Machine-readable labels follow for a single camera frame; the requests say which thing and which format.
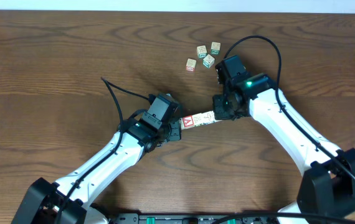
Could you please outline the red letter A block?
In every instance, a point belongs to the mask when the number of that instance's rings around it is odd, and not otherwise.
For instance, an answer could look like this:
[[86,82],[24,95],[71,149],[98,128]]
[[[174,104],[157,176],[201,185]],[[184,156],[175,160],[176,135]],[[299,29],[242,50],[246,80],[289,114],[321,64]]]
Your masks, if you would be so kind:
[[181,129],[189,129],[195,126],[194,118],[192,116],[186,116],[181,118]]

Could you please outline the wooden block blue H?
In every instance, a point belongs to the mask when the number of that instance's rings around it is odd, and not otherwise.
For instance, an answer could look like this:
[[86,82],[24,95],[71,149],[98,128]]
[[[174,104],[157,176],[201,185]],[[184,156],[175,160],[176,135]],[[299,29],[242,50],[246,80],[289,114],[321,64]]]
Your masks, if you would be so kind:
[[219,122],[219,120],[215,118],[215,114],[213,111],[208,111],[203,113],[202,121],[204,124],[212,124],[212,123]]

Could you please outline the wooden block green bottom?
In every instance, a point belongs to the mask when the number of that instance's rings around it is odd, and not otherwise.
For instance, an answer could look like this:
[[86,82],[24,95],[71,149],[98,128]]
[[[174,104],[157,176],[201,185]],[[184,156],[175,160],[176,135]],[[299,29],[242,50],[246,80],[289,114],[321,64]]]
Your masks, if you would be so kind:
[[202,113],[198,113],[198,114],[194,114],[192,116],[193,122],[194,122],[194,126],[200,126],[202,125],[203,122],[203,115]]

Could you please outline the wooden block red bottom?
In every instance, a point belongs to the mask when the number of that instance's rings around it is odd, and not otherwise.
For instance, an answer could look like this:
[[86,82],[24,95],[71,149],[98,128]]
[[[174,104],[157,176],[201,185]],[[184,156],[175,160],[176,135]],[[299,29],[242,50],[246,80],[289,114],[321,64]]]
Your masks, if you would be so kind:
[[186,70],[189,72],[194,72],[196,68],[197,61],[189,58],[186,62]]

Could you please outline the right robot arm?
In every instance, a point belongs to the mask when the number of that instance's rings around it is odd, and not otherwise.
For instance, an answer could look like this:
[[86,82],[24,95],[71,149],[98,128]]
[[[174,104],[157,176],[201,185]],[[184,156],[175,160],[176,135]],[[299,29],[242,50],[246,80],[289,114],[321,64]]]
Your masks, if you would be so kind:
[[279,81],[265,73],[219,73],[218,120],[252,117],[293,159],[301,176],[296,200],[279,210],[278,223],[328,223],[355,212],[355,149],[324,138],[287,102]]

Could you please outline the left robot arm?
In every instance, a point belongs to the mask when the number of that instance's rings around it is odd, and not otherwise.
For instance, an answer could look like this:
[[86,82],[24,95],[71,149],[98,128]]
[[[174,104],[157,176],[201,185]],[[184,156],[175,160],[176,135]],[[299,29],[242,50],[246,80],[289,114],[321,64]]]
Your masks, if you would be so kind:
[[146,153],[169,141],[181,140],[181,122],[124,120],[110,142],[84,165],[50,183],[37,179],[27,190],[13,223],[108,223],[91,207],[93,201]]

